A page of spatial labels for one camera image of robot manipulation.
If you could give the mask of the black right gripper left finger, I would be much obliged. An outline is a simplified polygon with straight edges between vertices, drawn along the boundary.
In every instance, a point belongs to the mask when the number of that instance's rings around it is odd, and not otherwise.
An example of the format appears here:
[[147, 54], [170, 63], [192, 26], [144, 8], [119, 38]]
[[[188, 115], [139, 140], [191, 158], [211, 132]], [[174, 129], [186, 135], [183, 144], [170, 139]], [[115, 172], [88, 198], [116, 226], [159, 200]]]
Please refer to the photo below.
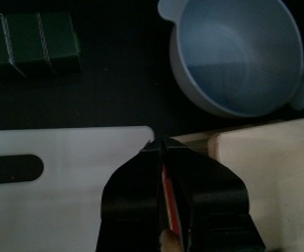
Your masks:
[[160, 141], [113, 171], [101, 193], [95, 252], [158, 252]]

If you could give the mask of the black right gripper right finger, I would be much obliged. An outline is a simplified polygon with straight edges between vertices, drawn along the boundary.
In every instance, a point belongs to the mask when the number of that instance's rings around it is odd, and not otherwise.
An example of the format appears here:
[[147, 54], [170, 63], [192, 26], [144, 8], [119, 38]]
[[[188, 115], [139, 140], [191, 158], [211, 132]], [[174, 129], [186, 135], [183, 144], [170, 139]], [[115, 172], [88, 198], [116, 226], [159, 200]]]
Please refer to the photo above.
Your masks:
[[248, 214], [248, 194], [235, 173], [174, 139], [163, 140], [184, 252], [265, 252]]

